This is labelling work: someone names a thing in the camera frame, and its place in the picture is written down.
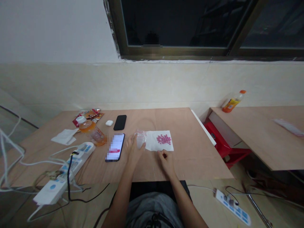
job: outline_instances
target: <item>white napkin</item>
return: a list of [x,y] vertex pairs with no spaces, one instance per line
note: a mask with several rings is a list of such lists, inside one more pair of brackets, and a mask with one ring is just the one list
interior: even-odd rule
[[171,145],[168,143],[160,144],[157,141],[157,137],[160,135],[167,135],[171,137],[170,131],[147,131],[146,149],[150,151],[158,151],[165,149],[166,151],[174,151],[173,141],[171,138]]
[[64,129],[61,133],[59,133],[54,138],[52,138],[51,141],[60,143],[60,144],[66,145],[66,146],[71,145],[76,140],[76,138],[73,137],[73,135],[77,131],[78,131],[78,128],[76,128],[75,130]]

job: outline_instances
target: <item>power strip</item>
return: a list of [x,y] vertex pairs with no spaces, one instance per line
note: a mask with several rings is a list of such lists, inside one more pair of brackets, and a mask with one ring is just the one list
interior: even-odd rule
[[[78,154],[73,155],[71,170],[74,175],[78,173],[80,168],[95,150],[96,146],[91,142],[85,142],[81,144],[77,150],[74,150]],[[60,171],[63,173],[57,177],[56,180],[50,180],[41,191],[34,197],[34,201],[37,205],[50,205],[55,204],[62,196],[64,191],[67,189],[67,170],[68,167],[66,165],[60,168]]]
[[235,205],[233,201],[233,205],[229,204],[229,198],[225,196],[220,190],[216,190],[215,197],[225,206],[227,207],[236,217],[238,217],[243,223],[250,226],[251,219],[250,216],[239,206]]

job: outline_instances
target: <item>wooden table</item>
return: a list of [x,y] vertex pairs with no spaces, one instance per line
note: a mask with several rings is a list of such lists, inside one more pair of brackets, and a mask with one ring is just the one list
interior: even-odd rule
[[[125,133],[125,140],[127,140],[137,129],[170,130],[174,146],[174,167],[180,180],[233,178],[189,108],[103,112],[105,115],[97,122],[97,126],[111,140],[114,133]],[[51,138],[64,129],[75,129],[72,120],[77,113],[78,111],[64,111],[25,139],[21,143],[21,146],[26,149],[23,162],[33,163],[47,160],[51,154],[66,148],[67,146],[52,142]],[[122,131],[114,131],[114,124],[111,127],[105,125],[107,120],[115,121],[118,115],[127,115],[125,129]],[[74,136],[77,140],[70,146],[88,141],[82,133],[76,133]],[[118,162],[105,162],[108,148],[109,144],[95,149],[76,175],[78,184],[119,182],[127,162],[125,143]],[[58,154],[57,158],[67,160],[72,150]],[[19,154],[14,149],[9,151],[9,164],[18,156]],[[11,170],[9,180],[13,187],[30,186],[35,178],[44,171],[53,171],[58,168],[60,168],[59,165],[49,163],[34,166],[23,166],[18,163]],[[164,180],[167,178],[161,170],[157,152],[146,150],[135,169],[133,181]],[[39,185],[44,185],[46,182],[45,178]]]
[[276,124],[284,119],[304,131],[304,106],[211,108],[271,170],[304,169],[304,137]]

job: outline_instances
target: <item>tiled floor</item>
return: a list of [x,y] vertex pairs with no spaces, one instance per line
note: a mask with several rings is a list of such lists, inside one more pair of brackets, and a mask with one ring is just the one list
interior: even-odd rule
[[[187,184],[194,184],[199,186],[205,186],[209,188],[218,188],[224,192],[225,186],[231,185],[239,190],[242,189],[242,182],[245,186],[253,184],[247,177],[244,168],[241,165],[235,165],[231,169],[232,174],[236,179],[229,180],[197,180],[187,181]],[[106,185],[94,185],[92,189],[87,190],[84,193],[74,193],[73,197],[90,199],[92,196],[98,194]],[[113,194],[118,184],[110,184],[107,189],[95,200],[84,204],[82,202],[72,202],[62,210],[58,210],[52,215],[46,216],[38,221],[27,223],[26,219],[36,209],[36,205],[30,197],[26,203],[19,209],[13,219],[7,224],[6,227],[90,227],[92,228],[95,221],[101,211],[108,207],[112,199]],[[203,219],[208,224],[209,228],[245,228],[247,225],[242,223],[236,216],[234,216],[228,209],[224,208],[220,202],[218,202],[210,190],[190,187],[190,194],[193,203]],[[255,211],[254,207],[245,195],[236,195],[240,203],[240,207],[245,210],[252,220],[251,227],[265,227],[263,221]],[[270,199],[264,196],[253,196],[254,200],[264,213],[266,218],[272,222],[273,227],[303,227],[304,224],[304,210],[295,206],[291,206],[277,199]],[[48,212],[53,207],[45,207],[40,213]],[[105,215],[102,217],[99,226],[101,226]]]

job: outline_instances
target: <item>black smartphone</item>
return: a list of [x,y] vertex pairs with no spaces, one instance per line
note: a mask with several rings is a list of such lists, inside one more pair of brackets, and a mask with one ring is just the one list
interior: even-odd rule
[[126,115],[118,116],[113,129],[114,130],[123,130],[124,126],[126,124],[126,119],[127,119]]
[[117,162],[120,159],[121,150],[124,144],[124,134],[122,135],[114,135],[113,140],[110,144],[109,151],[107,152],[107,156],[105,158],[106,162]]

